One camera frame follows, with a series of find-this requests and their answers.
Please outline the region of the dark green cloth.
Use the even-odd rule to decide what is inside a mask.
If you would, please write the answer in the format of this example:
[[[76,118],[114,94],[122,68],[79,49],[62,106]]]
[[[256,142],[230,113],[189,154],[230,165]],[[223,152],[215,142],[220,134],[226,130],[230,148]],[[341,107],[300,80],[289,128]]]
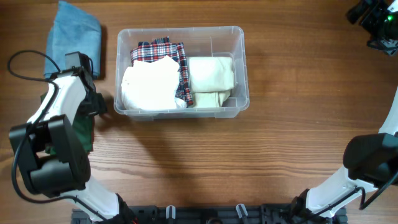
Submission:
[[[93,150],[94,117],[76,114],[72,127],[85,152],[89,154]]]

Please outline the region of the white cloth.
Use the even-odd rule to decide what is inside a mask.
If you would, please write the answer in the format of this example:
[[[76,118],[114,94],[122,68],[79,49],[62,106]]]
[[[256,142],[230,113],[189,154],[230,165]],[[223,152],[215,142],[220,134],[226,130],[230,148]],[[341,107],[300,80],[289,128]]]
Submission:
[[[187,103],[176,97],[180,65],[169,56],[155,62],[135,61],[121,83],[121,99],[128,110],[182,109]]]

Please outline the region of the blue towel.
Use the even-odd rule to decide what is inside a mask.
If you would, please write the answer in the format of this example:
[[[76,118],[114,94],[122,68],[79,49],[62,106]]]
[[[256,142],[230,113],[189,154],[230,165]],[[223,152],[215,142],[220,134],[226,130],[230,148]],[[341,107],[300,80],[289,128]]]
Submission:
[[[93,61],[93,76],[100,77],[101,26],[97,18],[66,2],[58,2],[58,11],[47,37],[44,77],[56,72],[56,66],[66,69],[65,55],[80,52]]]

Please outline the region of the plaid cloth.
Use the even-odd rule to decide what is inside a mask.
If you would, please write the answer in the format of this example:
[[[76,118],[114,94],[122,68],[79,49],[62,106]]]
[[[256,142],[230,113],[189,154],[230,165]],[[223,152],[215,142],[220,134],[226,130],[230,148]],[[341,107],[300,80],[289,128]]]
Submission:
[[[184,100],[187,106],[193,105],[194,101],[189,84],[188,62],[183,42],[171,42],[169,36],[155,39],[151,43],[139,42],[138,46],[131,50],[130,55],[132,65],[136,61],[155,62],[165,56],[169,56],[176,61],[180,66],[179,86],[176,97]]]

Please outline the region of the clear plastic storage container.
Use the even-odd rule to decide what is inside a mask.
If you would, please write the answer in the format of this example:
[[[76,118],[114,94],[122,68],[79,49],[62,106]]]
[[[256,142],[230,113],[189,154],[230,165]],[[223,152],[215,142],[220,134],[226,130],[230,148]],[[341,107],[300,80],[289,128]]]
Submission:
[[[152,42],[161,37],[169,37],[171,42],[182,42],[188,57],[232,58],[235,84],[222,107],[176,110],[128,110],[124,107],[121,83],[125,70],[131,65],[131,50],[136,48],[139,42]],[[234,118],[250,104],[244,32],[238,26],[123,29],[118,34],[115,88],[114,110],[136,121]]]

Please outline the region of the cream cloth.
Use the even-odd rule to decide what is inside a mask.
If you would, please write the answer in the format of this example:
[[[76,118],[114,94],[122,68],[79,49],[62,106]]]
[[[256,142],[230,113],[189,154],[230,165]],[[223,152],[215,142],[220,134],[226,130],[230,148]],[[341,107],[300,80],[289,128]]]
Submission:
[[[194,108],[219,108],[234,88],[231,57],[189,57],[188,71]]]

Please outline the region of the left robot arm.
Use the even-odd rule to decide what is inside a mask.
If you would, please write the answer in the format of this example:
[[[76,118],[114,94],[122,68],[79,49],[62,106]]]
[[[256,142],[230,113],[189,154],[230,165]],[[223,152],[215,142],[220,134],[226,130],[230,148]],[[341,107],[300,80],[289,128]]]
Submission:
[[[72,52],[65,54],[65,66],[45,80],[49,90],[36,113],[9,132],[14,190],[30,203],[67,200],[96,223],[137,223],[126,202],[91,176],[88,155],[72,126],[78,114],[107,111],[93,83],[93,61]]]

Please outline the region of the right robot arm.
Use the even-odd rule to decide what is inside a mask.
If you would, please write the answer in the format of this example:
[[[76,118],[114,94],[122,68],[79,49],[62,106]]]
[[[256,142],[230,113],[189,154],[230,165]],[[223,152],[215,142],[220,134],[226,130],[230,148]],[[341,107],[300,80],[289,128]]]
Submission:
[[[397,53],[397,1],[363,0],[346,17],[369,33],[368,47]],[[364,210],[391,185],[397,185],[397,100],[377,134],[354,137],[345,149],[343,165],[322,184],[293,199],[287,220],[335,223],[345,205],[360,198],[359,209]]]

